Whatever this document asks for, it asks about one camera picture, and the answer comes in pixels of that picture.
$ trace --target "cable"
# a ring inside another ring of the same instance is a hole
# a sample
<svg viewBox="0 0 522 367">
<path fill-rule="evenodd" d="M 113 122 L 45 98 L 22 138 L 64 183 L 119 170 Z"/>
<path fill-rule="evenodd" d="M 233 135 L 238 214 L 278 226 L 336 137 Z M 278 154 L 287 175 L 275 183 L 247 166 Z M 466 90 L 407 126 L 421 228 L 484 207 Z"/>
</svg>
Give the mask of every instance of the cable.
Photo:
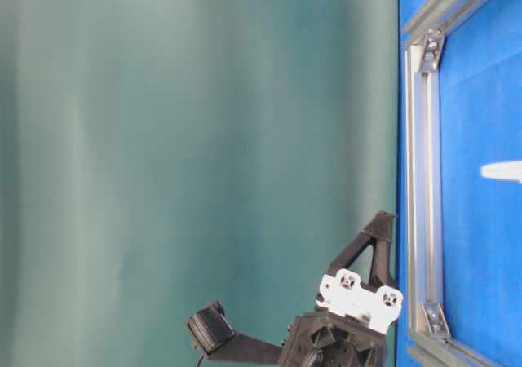
<svg viewBox="0 0 522 367">
<path fill-rule="evenodd" d="M 199 359 L 197 360 L 196 367 L 199 367 L 201 365 L 201 362 L 203 361 L 203 355 L 199 356 Z"/>
</svg>

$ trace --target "white bracket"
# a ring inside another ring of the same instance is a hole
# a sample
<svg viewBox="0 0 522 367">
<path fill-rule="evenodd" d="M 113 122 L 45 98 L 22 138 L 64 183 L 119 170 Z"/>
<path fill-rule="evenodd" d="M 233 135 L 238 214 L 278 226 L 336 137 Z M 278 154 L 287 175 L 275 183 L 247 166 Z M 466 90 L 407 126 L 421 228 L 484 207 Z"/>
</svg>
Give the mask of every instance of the white bracket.
<svg viewBox="0 0 522 367">
<path fill-rule="evenodd" d="M 319 292 L 324 300 L 317 300 L 317 306 L 338 316 L 351 316 L 382 334 L 399 317 L 404 300 L 399 290 L 387 285 L 377 292 L 365 290 L 361 277 L 347 269 L 340 269 L 335 277 L 324 275 Z"/>
</svg>

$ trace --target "teal curtain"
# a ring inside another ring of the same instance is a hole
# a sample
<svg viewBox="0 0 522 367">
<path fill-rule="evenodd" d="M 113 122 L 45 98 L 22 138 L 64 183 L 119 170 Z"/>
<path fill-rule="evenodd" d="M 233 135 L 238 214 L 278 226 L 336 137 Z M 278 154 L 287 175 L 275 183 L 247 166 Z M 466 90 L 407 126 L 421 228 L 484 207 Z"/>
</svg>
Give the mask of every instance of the teal curtain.
<svg viewBox="0 0 522 367">
<path fill-rule="evenodd" d="M 215 299 L 279 343 L 395 210 L 396 4 L 0 0 L 0 364 L 192 365 Z"/>
</svg>

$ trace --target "aluminum frame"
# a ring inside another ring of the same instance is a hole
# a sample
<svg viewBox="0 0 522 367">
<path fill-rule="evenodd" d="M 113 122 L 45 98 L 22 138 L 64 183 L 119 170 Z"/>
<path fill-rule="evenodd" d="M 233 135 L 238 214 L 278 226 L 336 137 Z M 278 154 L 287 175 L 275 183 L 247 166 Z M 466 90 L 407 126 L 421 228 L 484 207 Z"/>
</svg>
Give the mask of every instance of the aluminum frame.
<svg viewBox="0 0 522 367">
<path fill-rule="evenodd" d="M 442 44 L 488 0 L 427 0 L 405 25 L 405 161 L 408 240 L 408 332 L 416 344 L 409 354 L 425 366 L 498 366 L 445 333 L 435 335 L 425 306 L 439 306 L 444 318 L 440 197 L 440 88 Z M 427 56 L 430 39 L 436 62 Z"/>
</svg>

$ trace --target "screw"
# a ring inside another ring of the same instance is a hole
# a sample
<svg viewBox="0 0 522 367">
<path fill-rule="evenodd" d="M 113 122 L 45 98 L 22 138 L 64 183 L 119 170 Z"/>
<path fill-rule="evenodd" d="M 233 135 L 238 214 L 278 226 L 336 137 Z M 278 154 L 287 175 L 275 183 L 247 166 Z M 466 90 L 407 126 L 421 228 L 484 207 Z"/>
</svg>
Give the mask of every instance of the screw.
<svg viewBox="0 0 522 367">
<path fill-rule="evenodd" d="M 434 312 L 433 310 L 428 310 L 427 316 L 431 321 L 436 321 L 439 318 L 437 312 Z"/>
<path fill-rule="evenodd" d="M 442 32 L 439 29 L 428 29 L 427 32 L 431 35 L 442 35 Z"/>
<path fill-rule="evenodd" d="M 397 296 L 393 294 L 392 292 L 390 294 L 385 293 L 383 295 L 383 301 L 384 304 L 386 304 L 389 307 L 395 306 L 395 303 L 397 303 Z"/>
<path fill-rule="evenodd" d="M 347 290 L 351 290 L 355 283 L 356 283 L 356 279 L 354 279 L 353 276 L 341 277 L 341 286 L 343 288 L 346 288 Z"/>
<path fill-rule="evenodd" d="M 426 48 L 429 51 L 434 51 L 437 47 L 439 47 L 439 44 L 437 41 L 428 41 Z"/>
</svg>

